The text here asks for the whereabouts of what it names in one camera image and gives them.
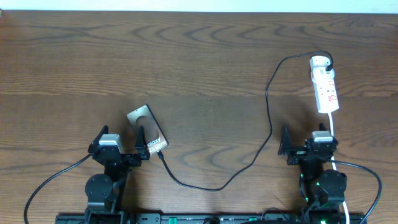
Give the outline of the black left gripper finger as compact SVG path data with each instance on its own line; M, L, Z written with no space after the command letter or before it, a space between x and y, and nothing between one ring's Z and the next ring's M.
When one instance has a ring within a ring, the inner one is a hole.
M91 143L91 147L96 147L99 146L100 144L100 139L104 134L108 134L109 128L107 125L104 125L97 137L94 138L93 142Z
M138 133L136 136L136 143L135 143L134 147L140 156L148 156L149 155L149 150L147 147L143 126L139 127L139 130L138 130Z

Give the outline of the bronze Galaxy smartphone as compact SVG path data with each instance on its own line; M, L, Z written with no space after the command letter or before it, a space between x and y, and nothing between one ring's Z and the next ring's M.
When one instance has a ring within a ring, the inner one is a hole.
M144 128L146 147L150 155L156 154L169 146L169 142L148 104L142 105L126 116L135 132L138 133L141 126Z

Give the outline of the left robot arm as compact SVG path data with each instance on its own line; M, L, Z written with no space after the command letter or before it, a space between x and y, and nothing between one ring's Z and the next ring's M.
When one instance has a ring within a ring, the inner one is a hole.
M131 169L150 159L143 126L139 127L134 147L137 153L123 154L120 136L110 134L107 125L89 145L89 155L104 166L104 172L90 177L85 185L88 197L85 223L131 222L129 214L122 211L121 202Z

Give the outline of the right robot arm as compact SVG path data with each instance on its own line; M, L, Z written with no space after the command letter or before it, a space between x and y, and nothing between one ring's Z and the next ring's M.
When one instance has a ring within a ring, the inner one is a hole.
M299 189L307 206L298 219L304 223L345 223L340 212L345 201L347 177L334 169L325 170L323 164L333 157L338 141L321 123L304 145L295 146L287 126L282 128L278 155L287 157L287 164L300 169Z

